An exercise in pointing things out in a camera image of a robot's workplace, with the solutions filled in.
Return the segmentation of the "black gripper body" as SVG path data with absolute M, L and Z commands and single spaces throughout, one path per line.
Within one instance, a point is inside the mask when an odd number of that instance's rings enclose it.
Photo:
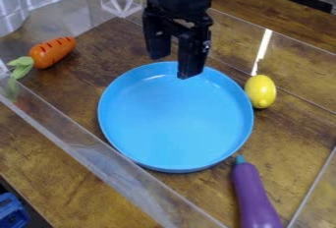
M 192 28 L 211 27 L 212 19 L 207 13 L 211 0 L 146 0 L 144 9 L 152 10 L 168 21 L 167 28 L 171 34 L 180 33 L 183 27 L 176 20 L 192 23 Z

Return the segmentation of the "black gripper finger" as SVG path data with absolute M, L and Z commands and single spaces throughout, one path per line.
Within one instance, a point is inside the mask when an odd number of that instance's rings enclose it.
M 144 9 L 142 18 L 148 56 L 151 59 L 158 60 L 171 54 L 168 21 L 150 9 Z
M 188 79 L 203 72 L 210 50 L 211 30 L 208 27 L 191 28 L 179 35 L 179 79 Z

